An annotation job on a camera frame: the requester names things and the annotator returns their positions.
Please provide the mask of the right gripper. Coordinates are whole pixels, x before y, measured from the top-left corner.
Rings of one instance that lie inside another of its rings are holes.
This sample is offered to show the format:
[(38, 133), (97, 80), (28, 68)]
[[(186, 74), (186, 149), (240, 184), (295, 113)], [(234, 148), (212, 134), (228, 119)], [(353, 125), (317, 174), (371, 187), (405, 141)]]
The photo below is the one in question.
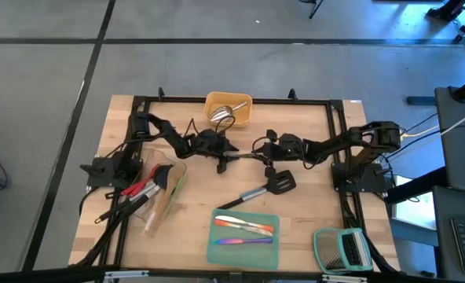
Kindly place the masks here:
[(272, 129), (268, 129), (263, 137), (253, 141), (251, 151), (263, 153), (264, 156), (254, 154), (254, 158), (265, 165), (267, 179), (274, 178), (276, 174), (273, 161), (296, 161), (304, 157), (304, 148), (300, 138), (293, 134), (282, 134), (278, 138), (276, 131)]

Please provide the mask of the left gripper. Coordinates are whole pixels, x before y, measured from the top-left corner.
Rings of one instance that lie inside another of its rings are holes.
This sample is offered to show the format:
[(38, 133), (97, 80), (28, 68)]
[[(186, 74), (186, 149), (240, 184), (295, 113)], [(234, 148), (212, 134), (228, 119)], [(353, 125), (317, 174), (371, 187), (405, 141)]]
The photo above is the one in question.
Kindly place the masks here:
[(239, 152), (240, 150), (232, 145), (225, 136), (224, 131), (216, 132), (213, 129), (202, 130), (192, 140), (192, 147), (196, 155), (218, 158), (217, 173), (222, 174), (227, 170), (229, 158), (223, 156), (225, 152)]

